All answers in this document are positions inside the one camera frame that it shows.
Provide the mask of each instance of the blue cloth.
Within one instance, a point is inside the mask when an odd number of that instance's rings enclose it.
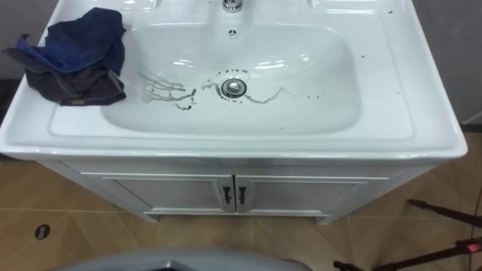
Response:
[[[17,49],[61,75],[79,72],[98,62],[120,75],[125,59],[122,14],[94,8],[82,18],[57,23],[48,28],[45,47],[30,46],[20,36]]]

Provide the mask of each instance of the gray wall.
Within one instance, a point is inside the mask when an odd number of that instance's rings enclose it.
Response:
[[[57,0],[0,0],[0,48],[13,47],[20,34],[38,43]],[[0,53],[0,80],[21,78],[23,69]]]
[[[459,122],[482,111],[482,1],[413,0]]]

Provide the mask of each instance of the faucet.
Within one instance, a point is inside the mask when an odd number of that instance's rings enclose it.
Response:
[[[243,0],[223,0],[223,9],[227,12],[238,12],[243,8]]]

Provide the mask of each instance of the vanity cabinet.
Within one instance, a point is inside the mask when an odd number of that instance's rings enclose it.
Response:
[[[320,224],[348,215],[433,167],[198,160],[183,166],[157,160],[41,163],[146,221],[162,215],[280,215],[314,217]]]

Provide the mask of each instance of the sink drain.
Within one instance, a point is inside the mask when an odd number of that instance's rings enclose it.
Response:
[[[240,79],[229,79],[223,83],[221,91],[228,98],[239,98],[245,95],[246,84]]]
[[[235,38],[238,36],[238,32],[234,29],[231,29],[230,31],[227,32],[227,35],[229,35],[230,38]]]

